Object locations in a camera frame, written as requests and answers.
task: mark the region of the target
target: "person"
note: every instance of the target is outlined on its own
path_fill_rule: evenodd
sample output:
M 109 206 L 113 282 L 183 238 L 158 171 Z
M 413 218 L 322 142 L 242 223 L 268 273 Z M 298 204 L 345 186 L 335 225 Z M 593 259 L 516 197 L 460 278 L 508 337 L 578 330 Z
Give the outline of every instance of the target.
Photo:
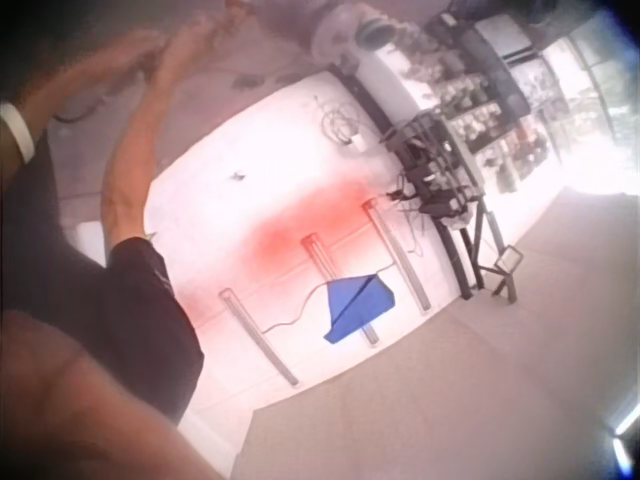
M 204 357 L 143 221 L 173 93 L 218 36 L 202 16 L 170 41 L 136 31 L 2 107 L 3 478 L 221 478 L 175 428 Z M 104 177 L 103 268 L 65 241 L 45 129 L 69 97 L 149 55 L 157 66 Z

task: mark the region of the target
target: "metal pole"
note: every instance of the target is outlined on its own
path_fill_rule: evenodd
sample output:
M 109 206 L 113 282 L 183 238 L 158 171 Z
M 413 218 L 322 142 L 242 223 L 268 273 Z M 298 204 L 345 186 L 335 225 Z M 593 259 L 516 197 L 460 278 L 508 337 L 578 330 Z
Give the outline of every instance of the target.
M 476 288 L 478 290 L 484 289 L 484 278 L 482 277 L 482 272 L 480 271 L 480 266 L 478 262 L 473 261 L 473 243 L 471 242 L 471 236 L 469 235 L 469 230 L 463 228 L 460 230 L 460 236 L 462 237 L 462 241 L 464 242 L 464 248 L 467 250 L 467 254 L 469 255 L 469 260 L 471 261 L 471 268 L 473 268 L 473 275 L 476 278 Z
M 322 239 L 317 233 L 312 233 L 311 235 L 303 238 L 301 243 L 326 281 L 342 277 L 342 273 L 333 262 L 333 259 L 329 256 L 327 248 L 324 243 L 322 243 Z M 372 346 L 380 341 L 378 334 L 371 325 L 365 325 L 361 330 L 369 344 Z
M 447 257 L 449 257 L 449 263 L 451 263 L 451 268 L 453 268 L 453 273 L 458 281 L 458 287 L 460 287 L 460 296 L 465 300 L 473 298 L 473 292 L 469 286 L 467 272 L 464 270 L 464 265 L 462 264 L 458 247 L 456 247 L 456 244 L 453 242 L 451 231 L 438 219 L 434 218 L 433 224 L 436 227 L 438 235 L 440 235 L 440 240 L 442 240 L 444 250 L 447 252 Z
M 300 381 L 291 373 L 291 370 L 287 368 L 284 362 L 278 357 L 276 352 L 273 350 L 267 339 L 262 335 L 260 329 L 254 322 L 249 312 L 244 308 L 244 305 L 240 302 L 240 299 L 236 296 L 233 290 L 227 288 L 221 291 L 218 294 L 218 297 L 222 302 L 227 306 L 231 314 L 236 317 L 242 328 L 244 328 L 245 332 L 251 337 L 251 340 L 255 342 L 264 356 L 267 357 L 267 360 L 271 362 L 278 372 L 291 384 L 291 386 L 295 387 L 300 383 Z
M 496 216 L 493 211 L 487 208 L 484 200 L 481 200 L 481 202 L 485 218 L 487 219 L 487 224 L 489 225 L 489 230 L 491 230 L 491 234 L 493 235 L 493 240 L 496 243 L 498 253 L 502 256 L 507 247 L 504 244 L 502 232 L 500 232 L 500 227 L 498 226 L 498 221 L 496 220 Z M 496 292 L 501 292 L 505 286 L 507 287 L 507 297 L 509 299 L 509 303 L 516 303 L 518 301 L 518 292 L 516 291 L 516 282 L 513 280 L 513 275 L 505 276 L 500 282 L 500 285 L 498 286 Z
M 424 291 L 424 287 L 422 286 L 416 271 L 413 269 L 413 265 L 411 265 L 407 252 L 404 251 L 402 245 L 400 245 L 400 242 L 391 231 L 391 228 L 389 228 L 389 225 L 385 222 L 382 214 L 379 212 L 378 201 L 375 198 L 371 199 L 365 202 L 362 208 L 387 247 L 389 255 L 391 255 L 391 258 L 393 258 L 393 261 L 397 265 L 402 278 L 418 304 L 420 313 L 426 313 L 431 308 L 429 297 L 427 297 L 427 293 Z

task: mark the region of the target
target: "white wristband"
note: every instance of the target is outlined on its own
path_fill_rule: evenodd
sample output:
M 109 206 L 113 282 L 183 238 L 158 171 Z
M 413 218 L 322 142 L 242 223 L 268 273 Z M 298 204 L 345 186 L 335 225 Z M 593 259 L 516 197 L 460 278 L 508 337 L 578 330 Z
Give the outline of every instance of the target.
M 33 137 L 29 127 L 16 107 L 7 102 L 0 103 L 0 117 L 5 121 L 9 131 L 18 144 L 24 163 L 29 163 L 36 153 Z

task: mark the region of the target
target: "black wire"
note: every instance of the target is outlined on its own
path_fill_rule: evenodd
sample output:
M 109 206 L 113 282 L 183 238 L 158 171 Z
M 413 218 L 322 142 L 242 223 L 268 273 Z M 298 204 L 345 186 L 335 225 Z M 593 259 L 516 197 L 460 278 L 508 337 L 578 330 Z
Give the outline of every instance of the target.
M 210 72 L 227 73 L 229 75 L 246 75 L 246 76 L 254 76 L 254 77 L 270 77 L 271 75 L 275 75 L 276 73 L 280 73 L 281 71 L 286 70 L 289 67 L 294 66 L 296 63 L 298 63 L 300 60 L 302 60 L 303 57 L 304 57 L 304 53 L 298 53 L 298 54 L 294 55 L 292 57 L 292 59 L 290 61 L 288 61 L 287 63 L 285 63 L 283 65 L 280 65 L 279 67 L 274 68 L 273 70 L 269 70 L 269 71 L 263 72 L 263 73 L 241 72 L 239 70 L 234 70 L 232 68 L 216 67 L 216 66 L 212 66 L 208 70 Z
M 387 265 L 384 268 L 381 268 L 380 270 L 378 270 L 377 272 L 374 273 L 374 275 L 379 275 L 382 272 L 384 272 L 385 270 L 389 270 L 393 267 L 395 267 L 396 264 L 392 263 L 391 265 Z M 267 333 L 269 333 L 272 330 L 275 330 L 276 328 L 280 328 L 280 327 L 290 327 L 292 325 L 295 325 L 296 323 L 298 323 L 303 315 L 304 315 L 304 311 L 307 308 L 307 305 L 309 303 L 309 300 L 311 300 L 311 297 L 313 297 L 313 294 L 316 293 L 318 290 L 320 290 L 322 287 L 326 287 L 327 285 L 329 285 L 329 283 L 331 283 L 333 280 L 330 280 L 328 282 L 324 282 L 321 283 L 320 285 L 316 285 L 315 287 L 313 287 L 313 290 L 311 290 L 307 296 L 305 297 L 304 301 L 302 302 L 302 308 L 300 309 L 300 313 L 298 314 L 298 316 L 296 318 L 294 318 L 292 321 L 290 322 L 282 322 L 282 323 L 276 323 L 275 325 L 271 325 L 269 328 L 267 328 L 266 330 L 263 330 L 261 333 L 263 335 L 266 335 Z
M 91 115 L 96 113 L 98 109 L 104 104 L 105 104 L 105 100 L 103 97 L 101 97 L 95 104 L 87 107 L 87 109 L 84 112 L 82 112 L 80 115 L 77 115 L 71 118 L 65 118 L 60 115 L 54 115 L 53 118 L 54 120 L 60 123 L 64 123 L 65 125 L 73 125 L 74 123 L 78 123 L 78 122 L 81 122 L 82 120 L 85 120 L 86 118 L 89 118 Z
M 379 132 L 374 127 L 362 121 L 360 110 L 356 105 L 350 102 L 331 102 L 333 106 L 327 109 L 326 104 L 321 104 L 317 96 L 314 98 L 324 113 L 320 121 L 322 133 L 332 142 L 342 146 L 351 145 L 353 137 L 360 134 L 363 128 L 369 130 L 375 137 L 379 136 Z

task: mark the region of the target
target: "black shirt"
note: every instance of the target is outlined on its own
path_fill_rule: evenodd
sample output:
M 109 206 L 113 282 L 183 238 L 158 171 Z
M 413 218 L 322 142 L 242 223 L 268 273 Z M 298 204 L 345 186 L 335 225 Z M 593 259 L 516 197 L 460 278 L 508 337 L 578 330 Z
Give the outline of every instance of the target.
M 2 309 L 66 333 L 131 393 L 179 422 L 204 356 L 162 256 L 132 238 L 103 268 L 68 244 L 46 138 L 2 203 Z

